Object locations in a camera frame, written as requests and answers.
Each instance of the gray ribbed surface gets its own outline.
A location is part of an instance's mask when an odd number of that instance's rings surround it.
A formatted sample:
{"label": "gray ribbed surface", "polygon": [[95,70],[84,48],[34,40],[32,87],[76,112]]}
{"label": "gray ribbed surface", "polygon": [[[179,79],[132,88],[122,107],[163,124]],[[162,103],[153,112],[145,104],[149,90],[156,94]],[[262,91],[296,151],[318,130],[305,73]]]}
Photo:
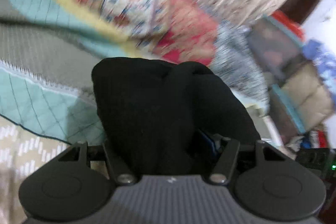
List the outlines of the gray ribbed surface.
{"label": "gray ribbed surface", "polygon": [[[28,219],[25,224],[42,224]],[[69,224],[266,224],[243,210],[225,187],[212,186],[200,176],[144,176],[116,190],[108,204],[92,216]],[[314,218],[287,224],[320,224]]]}
{"label": "gray ribbed surface", "polygon": [[80,49],[75,34],[32,24],[0,0],[0,61],[46,83],[75,88],[93,95],[91,71],[101,58]]}

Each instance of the blue item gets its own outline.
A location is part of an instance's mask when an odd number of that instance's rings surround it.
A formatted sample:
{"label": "blue item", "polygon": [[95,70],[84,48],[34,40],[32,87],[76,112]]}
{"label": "blue item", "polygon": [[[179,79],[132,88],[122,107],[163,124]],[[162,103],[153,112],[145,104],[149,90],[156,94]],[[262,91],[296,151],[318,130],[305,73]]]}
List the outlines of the blue item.
{"label": "blue item", "polygon": [[318,75],[336,104],[336,56],[322,42],[311,39],[303,46],[304,56],[313,61]]}

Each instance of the black fabric cover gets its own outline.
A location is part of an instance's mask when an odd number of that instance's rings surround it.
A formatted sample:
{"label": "black fabric cover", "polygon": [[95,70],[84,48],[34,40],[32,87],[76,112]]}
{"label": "black fabric cover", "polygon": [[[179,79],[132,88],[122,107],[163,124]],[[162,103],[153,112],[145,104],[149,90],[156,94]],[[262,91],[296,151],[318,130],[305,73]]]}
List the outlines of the black fabric cover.
{"label": "black fabric cover", "polygon": [[115,151],[138,174],[188,174],[197,128],[253,144],[244,106],[197,62],[106,58],[92,71],[98,115]]}

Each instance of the yellow stripe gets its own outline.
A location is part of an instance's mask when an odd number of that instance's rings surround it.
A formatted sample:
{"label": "yellow stripe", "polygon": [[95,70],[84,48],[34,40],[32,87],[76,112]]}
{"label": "yellow stripe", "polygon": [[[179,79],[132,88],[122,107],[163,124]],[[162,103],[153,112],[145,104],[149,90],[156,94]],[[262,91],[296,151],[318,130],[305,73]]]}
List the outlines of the yellow stripe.
{"label": "yellow stripe", "polygon": [[74,15],[77,19],[92,26],[99,34],[112,42],[117,42],[129,57],[141,57],[140,51],[135,48],[137,41],[131,40],[113,24],[104,21],[99,14],[90,11],[87,7],[79,5],[75,0],[54,0],[64,10]]}

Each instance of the metal screw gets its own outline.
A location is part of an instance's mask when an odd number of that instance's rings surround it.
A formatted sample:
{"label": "metal screw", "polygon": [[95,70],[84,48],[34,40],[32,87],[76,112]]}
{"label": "metal screw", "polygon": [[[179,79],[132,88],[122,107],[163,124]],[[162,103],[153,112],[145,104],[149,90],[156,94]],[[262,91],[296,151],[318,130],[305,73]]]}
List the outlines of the metal screw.
{"label": "metal screw", "polygon": [[224,183],[226,181],[226,176],[223,175],[223,174],[212,174],[210,176],[210,180],[213,182],[213,183]]}
{"label": "metal screw", "polygon": [[117,178],[118,182],[123,183],[123,184],[129,184],[134,182],[134,176],[131,174],[121,174]]}

